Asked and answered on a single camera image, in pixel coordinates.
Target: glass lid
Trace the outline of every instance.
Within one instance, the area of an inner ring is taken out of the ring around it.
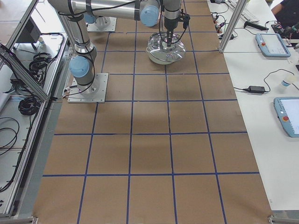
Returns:
[[[172,42],[173,44],[168,47],[166,41],[167,33],[161,32],[154,33],[148,42],[148,47],[146,51],[149,53],[149,57],[152,61],[156,63],[172,63],[182,59],[186,53],[184,44],[181,41],[178,41],[180,35],[173,34]]]

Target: black plug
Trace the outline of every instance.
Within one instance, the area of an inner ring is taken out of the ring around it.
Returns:
[[[265,87],[255,86],[255,85],[251,85],[247,89],[243,89],[243,90],[246,91],[246,92],[250,92],[250,93],[260,93],[260,94],[268,92],[268,91],[265,90]]]

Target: red button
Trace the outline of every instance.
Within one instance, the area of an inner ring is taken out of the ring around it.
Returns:
[[[288,121],[288,120],[289,120],[289,117],[284,116],[284,117],[282,118],[282,120],[284,120],[284,121]]]

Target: keyboard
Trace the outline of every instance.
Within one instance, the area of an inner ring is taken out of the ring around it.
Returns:
[[[231,7],[232,9],[235,9],[235,7],[238,4],[238,0],[225,0],[225,2],[227,3],[227,5],[229,7]],[[250,21],[250,22],[259,22],[260,20],[253,15],[248,9],[244,9],[242,14],[241,14],[241,18],[245,21]]]

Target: white mounting plate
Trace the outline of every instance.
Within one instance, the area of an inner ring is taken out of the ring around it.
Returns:
[[[99,82],[99,90],[95,93],[83,95],[79,93],[78,88],[71,89],[70,94],[76,94],[68,97],[69,103],[104,103],[106,98],[108,73],[98,73],[95,75],[95,79]],[[73,80],[72,85],[77,85],[76,80]]]
[[[98,28],[94,23],[88,24],[87,31],[88,32],[114,32],[116,27],[116,18],[110,17],[110,24],[102,29]]]

